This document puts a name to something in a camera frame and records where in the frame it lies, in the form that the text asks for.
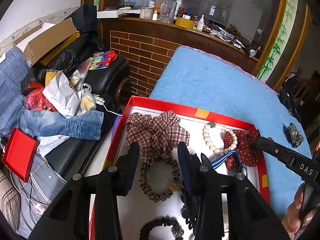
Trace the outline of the person's right hand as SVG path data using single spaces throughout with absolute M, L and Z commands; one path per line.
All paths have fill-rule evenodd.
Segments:
M 303 218 L 303 220 L 300 219 L 299 215 L 303 202 L 303 194 L 304 184 L 300 185 L 298 188 L 294 201 L 287 208 L 287 214 L 281 222 L 291 240 L 295 239 L 295 235 L 298 232 L 303 232 L 307 228 L 317 212 L 316 210 L 312 210 Z

